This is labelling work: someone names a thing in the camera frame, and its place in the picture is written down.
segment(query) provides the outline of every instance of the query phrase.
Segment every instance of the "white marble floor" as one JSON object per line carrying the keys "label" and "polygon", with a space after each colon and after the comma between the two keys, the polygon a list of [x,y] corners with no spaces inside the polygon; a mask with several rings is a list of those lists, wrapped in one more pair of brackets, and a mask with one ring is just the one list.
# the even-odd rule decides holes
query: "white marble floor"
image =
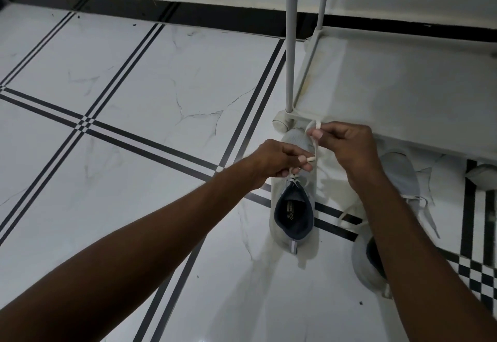
{"label": "white marble floor", "polygon": [[[279,139],[271,121],[284,106],[283,43],[36,6],[4,8],[0,307],[92,242],[194,189],[265,139]],[[298,43],[297,66],[303,56]],[[379,142],[380,150],[388,145]],[[465,183],[474,163],[402,148],[441,238],[430,236],[495,312],[488,264],[495,230],[486,222],[494,195]],[[266,185],[106,340],[406,340],[394,303],[353,273],[355,234],[336,219],[355,197],[334,156],[321,150],[319,219],[297,257],[270,237]]]}

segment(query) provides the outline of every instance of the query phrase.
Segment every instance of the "white pole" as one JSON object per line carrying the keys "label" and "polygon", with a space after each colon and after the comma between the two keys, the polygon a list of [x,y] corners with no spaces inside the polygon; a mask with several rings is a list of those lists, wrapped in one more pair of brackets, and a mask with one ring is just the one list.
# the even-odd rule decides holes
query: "white pole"
{"label": "white pole", "polygon": [[293,111],[297,2],[298,0],[286,0],[286,112]]}
{"label": "white pole", "polygon": [[325,18],[325,8],[326,8],[326,0],[321,0],[319,3],[318,25],[316,26],[316,29],[319,31],[323,28],[323,19]]}

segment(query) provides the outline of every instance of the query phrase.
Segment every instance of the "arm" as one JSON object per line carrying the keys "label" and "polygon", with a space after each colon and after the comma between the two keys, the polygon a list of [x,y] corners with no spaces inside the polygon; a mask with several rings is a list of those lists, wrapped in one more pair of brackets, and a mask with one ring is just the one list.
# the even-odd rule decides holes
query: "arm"
{"label": "arm", "polygon": [[497,340],[497,322],[437,251],[384,174],[371,129],[331,122],[309,133],[335,152],[364,205],[409,339]]}
{"label": "arm", "polygon": [[190,194],[79,252],[0,310],[0,341],[99,341],[150,296],[196,244],[269,176],[309,152],[267,140]]}

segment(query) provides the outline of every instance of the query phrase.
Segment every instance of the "left hand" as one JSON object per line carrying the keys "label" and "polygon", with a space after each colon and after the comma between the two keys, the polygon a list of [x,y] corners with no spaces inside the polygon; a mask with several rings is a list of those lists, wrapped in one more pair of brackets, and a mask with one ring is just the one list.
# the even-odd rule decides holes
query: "left hand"
{"label": "left hand", "polygon": [[254,168],[255,188],[261,187],[268,177],[286,177],[292,173],[297,174],[300,169],[312,170],[312,165],[307,162],[312,157],[310,152],[289,143],[268,139],[246,159]]}

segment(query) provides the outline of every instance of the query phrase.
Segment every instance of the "forearm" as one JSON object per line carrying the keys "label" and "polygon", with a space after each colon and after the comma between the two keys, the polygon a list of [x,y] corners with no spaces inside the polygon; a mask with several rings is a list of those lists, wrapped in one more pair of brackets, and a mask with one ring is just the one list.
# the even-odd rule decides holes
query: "forearm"
{"label": "forearm", "polygon": [[251,190],[252,177],[242,160],[79,252],[0,311],[0,340],[101,340]]}
{"label": "forearm", "polygon": [[356,183],[410,339],[495,340],[490,312],[437,251],[388,178],[376,173]]}

